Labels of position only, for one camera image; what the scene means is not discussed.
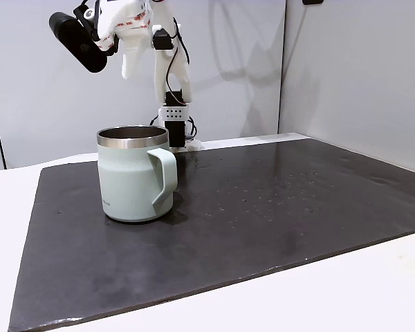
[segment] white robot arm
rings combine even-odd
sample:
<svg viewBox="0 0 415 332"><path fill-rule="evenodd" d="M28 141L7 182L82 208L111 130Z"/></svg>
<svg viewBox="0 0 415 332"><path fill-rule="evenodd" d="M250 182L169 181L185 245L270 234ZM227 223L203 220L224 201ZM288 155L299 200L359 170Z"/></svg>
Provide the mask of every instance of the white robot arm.
<svg viewBox="0 0 415 332"><path fill-rule="evenodd" d="M196 135L188 106L192 102L190 59L169 0L97 0L94 8L88 8L86 2L74 13L95 45L110 56L117 52L118 40L124 42L125 79L136 73L143 53L148 48L155 49L156 97L163 105L155 119L158 125L168 128L171 147L184 147L185 141ZM180 91L173 91L169 85L170 74L178 80ZM186 122L192 125L188 126L192 127L190 132Z"/></svg>

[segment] white table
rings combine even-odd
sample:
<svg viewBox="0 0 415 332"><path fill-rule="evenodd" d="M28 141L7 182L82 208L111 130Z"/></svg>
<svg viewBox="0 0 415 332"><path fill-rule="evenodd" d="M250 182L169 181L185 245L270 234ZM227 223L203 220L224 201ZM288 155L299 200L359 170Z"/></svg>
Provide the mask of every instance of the white table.
<svg viewBox="0 0 415 332"><path fill-rule="evenodd" d="M299 134L205 142L217 149ZM40 171L0 171L0 331L7 331ZM415 234L158 306L60 329L101 331L415 331Z"/></svg>

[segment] stainless steel rim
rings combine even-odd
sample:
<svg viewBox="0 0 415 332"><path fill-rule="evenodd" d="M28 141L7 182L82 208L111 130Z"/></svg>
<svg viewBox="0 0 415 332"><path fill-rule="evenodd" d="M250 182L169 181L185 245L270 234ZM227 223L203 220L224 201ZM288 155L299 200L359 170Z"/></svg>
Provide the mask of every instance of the stainless steel rim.
<svg viewBox="0 0 415 332"><path fill-rule="evenodd" d="M97 133L97 142L112 149L140 149L169 142L166 128L156 126L123 126L106 128Z"/></svg>

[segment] black slate board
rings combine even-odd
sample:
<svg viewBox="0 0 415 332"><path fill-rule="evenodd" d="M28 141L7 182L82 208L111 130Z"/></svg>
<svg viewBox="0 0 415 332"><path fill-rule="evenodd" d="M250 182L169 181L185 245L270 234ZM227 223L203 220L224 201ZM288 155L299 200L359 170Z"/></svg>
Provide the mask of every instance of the black slate board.
<svg viewBox="0 0 415 332"><path fill-rule="evenodd" d="M105 217L96 163L44 169L9 331L201 293L415 232L415 173L314 140L177 155L173 211Z"/></svg>

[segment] light green mug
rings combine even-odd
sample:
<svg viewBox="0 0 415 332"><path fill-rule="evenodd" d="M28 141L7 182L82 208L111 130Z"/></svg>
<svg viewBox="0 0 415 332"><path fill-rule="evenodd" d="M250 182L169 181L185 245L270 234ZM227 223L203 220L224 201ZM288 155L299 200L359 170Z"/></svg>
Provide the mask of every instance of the light green mug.
<svg viewBox="0 0 415 332"><path fill-rule="evenodd" d="M178 177L166 128L109 128L98 132L97 141L100 189L107 216L139 223L172 209Z"/></svg>

